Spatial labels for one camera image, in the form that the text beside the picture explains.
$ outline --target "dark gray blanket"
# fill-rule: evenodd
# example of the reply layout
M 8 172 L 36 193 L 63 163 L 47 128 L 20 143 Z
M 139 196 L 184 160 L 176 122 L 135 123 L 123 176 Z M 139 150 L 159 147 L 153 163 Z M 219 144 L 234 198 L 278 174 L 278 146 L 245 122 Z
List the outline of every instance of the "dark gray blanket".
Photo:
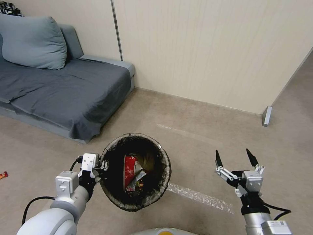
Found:
M 0 101 L 90 140 L 130 90 L 126 68 L 71 60 L 61 70 L 16 65 L 0 58 Z

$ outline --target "black cable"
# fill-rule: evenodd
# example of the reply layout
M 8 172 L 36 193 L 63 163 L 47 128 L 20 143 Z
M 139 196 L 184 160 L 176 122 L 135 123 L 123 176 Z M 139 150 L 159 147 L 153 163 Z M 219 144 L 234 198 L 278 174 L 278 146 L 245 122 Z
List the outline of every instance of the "black cable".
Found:
M 280 208 L 280 207 L 276 207 L 276 206 L 272 206 L 270 204 L 267 204 L 266 202 L 262 201 L 263 205 L 269 207 L 269 208 L 272 208 L 272 209 L 275 209 L 275 210 L 278 210 L 278 211 L 283 211 L 282 213 L 280 213 L 278 216 L 276 216 L 273 220 L 278 220 L 280 217 L 286 215 L 286 214 L 289 214 L 291 213 L 291 210 L 289 209 L 284 209 L 284 208 Z
M 27 206 L 26 206 L 26 208 L 25 208 L 25 210 L 24 210 L 23 219 L 22 219 L 22 226 L 23 226 L 23 224 L 24 224 L 25 221 L 26 221 L 26 215 L 27 215 L 27 211 L 28 211 L 29 206 L 30 206 L 34 201 L 37 201 L 37 200 L 40 200 L 40 199 L 51 199 L 51 200 L 54 200 L 54 197 L 42 196 L 42 197 L 37 197 L 37 198 L 34 198 L 33 200 L 31 200 L 31 201 L 27 204 Z
M 73 170 L 73 168 L 74 168 L 76 163 L 82 163 L 82 156 L 78 156 L 78 158 L 76 158 L 76 160 L 73 162 L 73 164 L 72 164 L 71 168 L 69 169 L 69 171 Z
M 78 161 L 77 161 L 77 159 L 73 162 L 73 164 L 72 164 L 72 166 L 71 166 L 71 168 L 69 169 L 69 171 L 72 171 L 73 170 L 73 168 L 74 168 L 74 166 L 75 166 L 75 164 L 77 163 Z

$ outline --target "tape on floor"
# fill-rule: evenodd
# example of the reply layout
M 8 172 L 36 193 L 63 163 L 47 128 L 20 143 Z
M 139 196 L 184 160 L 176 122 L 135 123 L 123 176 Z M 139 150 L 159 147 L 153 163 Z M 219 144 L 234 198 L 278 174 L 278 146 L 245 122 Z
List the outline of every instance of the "tape on floor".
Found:
M 202 136 L 202 135 L 198 135 L 198 134 L 194 134 L 194 133 L 191 133 L 191 132 L 188 132 L 188 131 L 175 129 L 175 128 L 172 128 L 172 127 L 163 126 L 162 124 L 157 124 L 157 126 L 160 127 L 160 128 L 163 128 L 163 129 L 171 130 L 172 132 L 180 134 L 182 136 L 189 137 L 189 138 L 192 138 L 192 139 L 195 139 L 195 140 L 199 140 L 199 141 L 202 141 L 202 142 L 214 145 L 216 147 L 222 147 L 223 146 L 223 143 L 221 141 L 210 139 L 210 138 Z
M 189 188 L 179 186 L 179 185 L 171 183 L 171 182 L 169 182 L 167 190 L 170 192 L 176 193 L 180 196 L 184 196 L 184 197 L 187 197 L 189 199 L 192 199 L 194 201 L 215 207 L 217 209 L 220 209 L 221 211 L 226 211 L 228 213 L 233 214 L 232 204 L 227 204 L 223 200 L 217 199 L 215 197 L 205 195 L 203 193 L 194 191 L 194 190 L 189 189 Z

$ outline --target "black and white fabric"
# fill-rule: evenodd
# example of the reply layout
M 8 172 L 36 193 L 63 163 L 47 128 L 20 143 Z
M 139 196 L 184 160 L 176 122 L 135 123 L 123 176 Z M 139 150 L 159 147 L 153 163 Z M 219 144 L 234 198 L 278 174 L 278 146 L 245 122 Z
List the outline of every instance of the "black and white fabric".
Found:
M 13 3 L 0 1 L 0 13 L 14 16 L 23 16 L 20 9 L 16 8 Z

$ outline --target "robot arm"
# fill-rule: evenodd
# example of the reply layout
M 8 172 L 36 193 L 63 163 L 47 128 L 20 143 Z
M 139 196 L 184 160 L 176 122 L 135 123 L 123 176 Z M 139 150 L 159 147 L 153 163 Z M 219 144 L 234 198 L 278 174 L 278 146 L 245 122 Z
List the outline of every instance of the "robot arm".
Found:
M 241 199 L 241 214 L 246 221 L 246 232 L 248 235 L 292 235 L 287 223 L 277 219 L 291 211 L 277 208 L 264 203 L 260 198 L 260 190 L 263 183 L 263 172 L 265 167 L 259 165 L 255 156 L 247 149 L 247 154 L 254 170 L 228 171 L 223 167 L 221 158 L 216 150 L 215 172 L 229 185 L 235 187 L 237 197 Z M 274 208 L 285 211 L 272 220 L 270 210 Z
M 79 173 L 63 171 L 55 178 L 57 196 L 50 209 L 26 221 L 17 235 L 75 235 L 77 223 L 85 211 L 94 186 L 99 180 L 96 169 L 99 154 L 85 153 Z

